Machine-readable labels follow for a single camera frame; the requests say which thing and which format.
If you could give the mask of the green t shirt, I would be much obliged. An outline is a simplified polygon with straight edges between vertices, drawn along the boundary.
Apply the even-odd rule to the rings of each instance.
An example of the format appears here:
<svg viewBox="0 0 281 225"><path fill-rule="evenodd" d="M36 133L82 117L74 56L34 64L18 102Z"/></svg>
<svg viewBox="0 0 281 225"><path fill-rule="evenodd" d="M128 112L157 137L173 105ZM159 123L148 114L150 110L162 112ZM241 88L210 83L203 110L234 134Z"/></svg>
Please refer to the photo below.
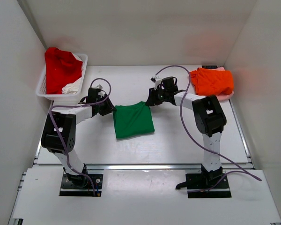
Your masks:
<svg viewBox="0 0 281 225"><path fill-rule="evenodd" d="M148 135L155 132L151 110L145 102L134 105L116 105L113 122L117 139Z"/></svg>

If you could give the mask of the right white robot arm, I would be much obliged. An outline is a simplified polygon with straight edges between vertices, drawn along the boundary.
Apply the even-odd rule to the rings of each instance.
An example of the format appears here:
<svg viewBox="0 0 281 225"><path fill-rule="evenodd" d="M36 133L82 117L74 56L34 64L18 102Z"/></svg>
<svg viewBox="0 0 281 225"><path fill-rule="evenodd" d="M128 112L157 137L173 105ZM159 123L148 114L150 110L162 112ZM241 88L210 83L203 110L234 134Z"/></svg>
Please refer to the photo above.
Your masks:
<svg viewBox="0 0 281 225"><path fill-rule="evenodd" d="M151 78L154 87L149 89L146 105L157 106L164 102L178 106L180 114L182 108L193 111L195 125L202 134L204 150L201 173L194 180L187 180L176 185L176 189L185 188L191 184L203 184L205 187L215 185L222 177L222 164L220 161L220 140L224 126L227 123L225 114L216 96L198 96L179 90L177 78L170 76L160 79L158 76Z"/></svg>

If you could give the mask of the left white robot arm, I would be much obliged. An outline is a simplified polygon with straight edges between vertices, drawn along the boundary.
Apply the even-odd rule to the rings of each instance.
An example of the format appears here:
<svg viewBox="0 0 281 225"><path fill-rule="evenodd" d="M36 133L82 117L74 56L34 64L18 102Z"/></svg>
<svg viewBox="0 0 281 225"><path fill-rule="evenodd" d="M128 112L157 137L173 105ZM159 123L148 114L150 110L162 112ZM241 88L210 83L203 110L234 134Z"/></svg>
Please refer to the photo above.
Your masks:
<svg viewBox="0 0 281 225"><path fill-rule="evenodd" d="M96 115L116 111L101 85L90 87L88 95L74 106L49 111L41 137L41 146L55 155L63 166L67 179L79 188L91 184L86 165L74 150L76 125Z"/></svg>

